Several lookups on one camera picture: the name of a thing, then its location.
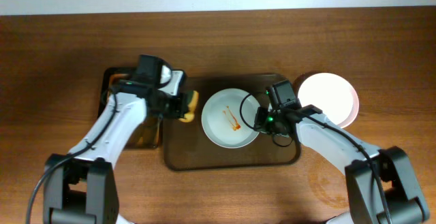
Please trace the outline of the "yellow green scrub sponge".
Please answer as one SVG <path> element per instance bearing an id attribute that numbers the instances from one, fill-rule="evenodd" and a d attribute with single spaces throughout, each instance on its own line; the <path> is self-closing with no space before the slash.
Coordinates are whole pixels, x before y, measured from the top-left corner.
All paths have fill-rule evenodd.
<path id="1" fill-rule="evenodd" d="M 183 123 L 190 123 L 195 118 L 195 111 L 198 105 L 199 93 L 197 91 L 187 91 L 182 96 L 181 117 Z"/>

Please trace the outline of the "pale green plate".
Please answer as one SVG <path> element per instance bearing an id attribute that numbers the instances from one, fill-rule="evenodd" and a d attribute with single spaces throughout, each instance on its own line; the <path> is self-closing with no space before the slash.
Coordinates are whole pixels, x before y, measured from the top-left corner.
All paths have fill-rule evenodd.
<path id="1" fill-rule="evenodd" d="M 202 109 L 202 128 L 209 140 L 223 148 L 242 148 L 259 135 L 253 130 L 260 104 L 247 91 L 223 89 Z"/>

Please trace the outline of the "white plate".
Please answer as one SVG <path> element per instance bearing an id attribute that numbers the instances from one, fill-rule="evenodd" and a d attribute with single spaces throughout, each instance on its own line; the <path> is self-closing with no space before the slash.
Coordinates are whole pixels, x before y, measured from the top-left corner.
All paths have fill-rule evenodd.
<path id="1" fill-rule="evenodd" d="M 343 120 L 342 100 L 348 88 L 355 88 L 343 77 L 317 73 L 306 78 L 298 88 L 302 106 L 314 105 L 336 125 Z"/>

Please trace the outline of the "pink plate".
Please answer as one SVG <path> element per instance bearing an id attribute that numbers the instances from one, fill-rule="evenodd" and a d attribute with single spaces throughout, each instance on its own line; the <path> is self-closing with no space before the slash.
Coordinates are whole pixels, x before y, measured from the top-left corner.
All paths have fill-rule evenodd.
<path id="1" fill-rule="evenodd" d="M 343 120 L 338 124 L 341 128 L 351 125 L 359 113 L 360 102 L 357 92 L 351 87 L 347 89 L 342 100 Z"/>

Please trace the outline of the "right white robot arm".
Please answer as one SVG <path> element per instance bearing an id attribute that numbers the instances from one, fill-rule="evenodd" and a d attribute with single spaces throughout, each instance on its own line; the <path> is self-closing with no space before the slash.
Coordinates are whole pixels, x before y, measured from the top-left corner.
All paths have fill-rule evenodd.
<path id="1" fill-rule="evenodd" d="M 345 176 L 349 210 L 329 223 L 429 220 L 429 206 L 403 149 L 368 144 L 335 125 L 319 108 L 301 106 L 287 80 L 266 87 L 265 94 L 271 107 L 258 108 L 254 130 L 313 149 Z"/>

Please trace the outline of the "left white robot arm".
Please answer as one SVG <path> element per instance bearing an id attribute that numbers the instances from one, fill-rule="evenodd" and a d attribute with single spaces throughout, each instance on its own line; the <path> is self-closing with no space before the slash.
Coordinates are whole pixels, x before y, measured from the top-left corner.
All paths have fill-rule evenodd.
<path id="1" fill-rule="evenodd" d="M 28 201 L 25 221 L 43 192 L 44 223 L 127 223 L 119 212 L 114 168 L 130 137 L 150 116 L 186 120 L 198 94 L 180 92 L 186 74 L 165 60 L 141 54 L 138 66 L 107 88 L 103 112 L 67 154 L 47 158 Z"/>

